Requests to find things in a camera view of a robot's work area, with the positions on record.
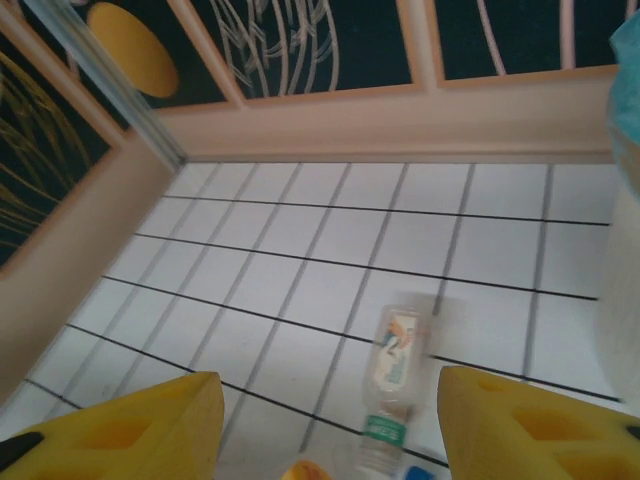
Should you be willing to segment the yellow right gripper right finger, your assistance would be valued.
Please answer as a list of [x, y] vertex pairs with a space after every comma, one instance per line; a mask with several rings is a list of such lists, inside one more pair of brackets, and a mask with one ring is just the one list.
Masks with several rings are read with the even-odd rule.
[[638, 418], [469, 367], [445, 367], [437, 414], [455, 479], [636, 479]]

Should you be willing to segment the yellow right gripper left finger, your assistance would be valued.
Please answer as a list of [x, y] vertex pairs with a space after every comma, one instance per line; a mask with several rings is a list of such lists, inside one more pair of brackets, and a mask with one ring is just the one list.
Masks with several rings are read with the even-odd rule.
[[197, 372], [32, 425], [1, 443], [4, 479], [211, 479], [224, 420]]

